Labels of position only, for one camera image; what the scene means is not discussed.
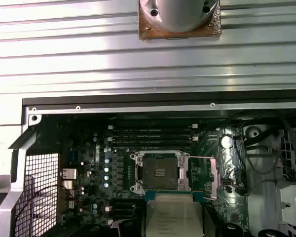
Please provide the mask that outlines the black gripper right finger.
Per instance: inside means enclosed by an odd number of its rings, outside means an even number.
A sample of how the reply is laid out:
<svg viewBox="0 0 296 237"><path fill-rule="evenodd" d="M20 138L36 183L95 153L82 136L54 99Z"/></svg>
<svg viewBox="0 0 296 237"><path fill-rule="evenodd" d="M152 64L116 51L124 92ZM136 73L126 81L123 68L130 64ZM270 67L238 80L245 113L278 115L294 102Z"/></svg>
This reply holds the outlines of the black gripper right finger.
<svg viewBox="0 0 296 237"><path fill-rule="evenodd" d="M234 223L224 222L211 206L203 206L203 230L206 237L241 237L242 228Z"/></svg>

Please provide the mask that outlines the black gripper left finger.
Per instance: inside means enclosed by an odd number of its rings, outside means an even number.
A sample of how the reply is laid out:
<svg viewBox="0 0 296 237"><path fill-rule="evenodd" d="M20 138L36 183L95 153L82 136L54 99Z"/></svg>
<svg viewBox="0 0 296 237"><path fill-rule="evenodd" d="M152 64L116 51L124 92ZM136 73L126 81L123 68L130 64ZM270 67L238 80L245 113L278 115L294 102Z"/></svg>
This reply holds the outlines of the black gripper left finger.
<svg viewBox="0 0 296 237"><path fill-rule="evenodd" d="M99 237L144 237L146 206L112 206L106 225L99 227Z"/></svg>

